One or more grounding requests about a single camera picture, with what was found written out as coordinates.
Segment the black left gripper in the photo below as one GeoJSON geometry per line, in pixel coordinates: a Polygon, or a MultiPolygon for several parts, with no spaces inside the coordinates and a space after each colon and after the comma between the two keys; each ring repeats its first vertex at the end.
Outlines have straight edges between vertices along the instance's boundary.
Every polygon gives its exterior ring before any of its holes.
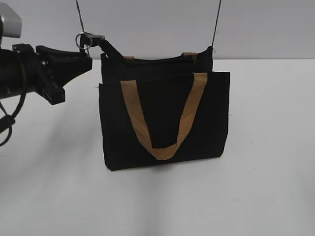
{"type": "Polygon", "coordinates": [[[58,86],[46,69],[56,76],[79,76],[92,69],[93,60],[86,53],[61,51],[45,46],[14,44],[12,51],[22,64],[26,93],[36,92],[50,105],[65,102],[65,90],[58,86]]]}

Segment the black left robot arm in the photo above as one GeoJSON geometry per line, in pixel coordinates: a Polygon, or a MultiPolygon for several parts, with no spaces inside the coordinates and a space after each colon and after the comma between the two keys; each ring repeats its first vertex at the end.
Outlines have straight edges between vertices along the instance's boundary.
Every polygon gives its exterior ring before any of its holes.
{"type": "Polygon", "coordinates": [[[83,52],[15,44],[0,51],[0,97],[35,92],[51,105],[65,102],[64,86],[90,71],[93,60],[83,52]]]}

